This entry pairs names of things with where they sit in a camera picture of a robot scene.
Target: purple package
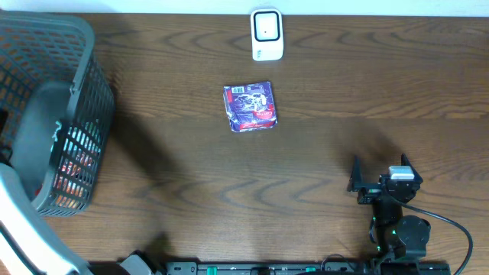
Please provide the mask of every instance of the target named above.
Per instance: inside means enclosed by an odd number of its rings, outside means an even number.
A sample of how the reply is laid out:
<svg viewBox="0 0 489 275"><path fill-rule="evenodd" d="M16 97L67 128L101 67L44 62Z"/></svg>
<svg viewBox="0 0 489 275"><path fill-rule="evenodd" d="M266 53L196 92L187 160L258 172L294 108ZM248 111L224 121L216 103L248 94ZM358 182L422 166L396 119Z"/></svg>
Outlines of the purple package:
<svg viewBox="0 0 489 275"><path fill-rule="evenodd" d="M277 123L270 82L225 86L224 104L233 132L268 129Z"/></svg>

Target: white background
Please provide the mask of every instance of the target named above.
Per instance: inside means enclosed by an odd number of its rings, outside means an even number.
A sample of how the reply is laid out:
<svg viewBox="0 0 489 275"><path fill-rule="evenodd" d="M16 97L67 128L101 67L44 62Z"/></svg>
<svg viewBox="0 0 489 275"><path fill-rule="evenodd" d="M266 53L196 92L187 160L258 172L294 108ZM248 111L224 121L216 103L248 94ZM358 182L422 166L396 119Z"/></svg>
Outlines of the white background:
<svg viewBox="0 0 489 275"><path fill-rule="evenodd" d="M21 11L246 15L275 7L285 15L489 16L489 0L0 0Z"/></svg>

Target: white device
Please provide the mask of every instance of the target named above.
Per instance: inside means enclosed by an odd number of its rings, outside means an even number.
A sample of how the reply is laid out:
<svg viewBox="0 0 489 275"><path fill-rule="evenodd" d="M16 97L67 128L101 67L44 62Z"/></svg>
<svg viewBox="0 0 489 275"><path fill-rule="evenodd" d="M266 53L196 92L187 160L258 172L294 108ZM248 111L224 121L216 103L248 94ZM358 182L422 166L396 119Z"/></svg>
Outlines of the white device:
<svg viewBox="0 0 489 275"><path fill-rule="evenodd" d="M253 11L251 52L256 61L279 60L283 56L282 14L277 9Z"/></svg>

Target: black square outline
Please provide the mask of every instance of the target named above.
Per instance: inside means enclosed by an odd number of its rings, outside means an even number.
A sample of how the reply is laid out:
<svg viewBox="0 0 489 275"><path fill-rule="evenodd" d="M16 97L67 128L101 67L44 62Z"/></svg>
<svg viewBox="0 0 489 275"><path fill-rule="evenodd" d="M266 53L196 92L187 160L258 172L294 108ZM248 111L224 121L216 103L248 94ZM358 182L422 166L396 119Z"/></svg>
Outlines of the black square outline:
<svg viewBox="0 0 489 275"><path fill-rule="evenodd" d="M259 15L259 14L267 14L267 13L274 13L277 16L277 33L278 33L278 36L277 36L277 38L274 38L274 39L260 40L257 37L257 15ZM253 15L253 24L254 24L254 39L256 41L258 41L258 42L272 42L272 41L277 41L277 40L280 39L280 19L279 19L279 15L278 15L278 13L276 11L259 11L259 12L256 12Z"/></svg>

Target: green connector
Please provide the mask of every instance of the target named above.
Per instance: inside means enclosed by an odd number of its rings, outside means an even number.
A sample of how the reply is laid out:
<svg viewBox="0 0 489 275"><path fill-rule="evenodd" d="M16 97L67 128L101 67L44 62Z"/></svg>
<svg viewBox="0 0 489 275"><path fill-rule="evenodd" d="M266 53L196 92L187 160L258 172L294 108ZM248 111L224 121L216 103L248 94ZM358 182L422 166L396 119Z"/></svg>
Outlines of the green connector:
<svg viewBox="0 0 489 275"><path fill-rule="evenodd" d="M207 275L217 275L217 267L207 267Z"/></svg>

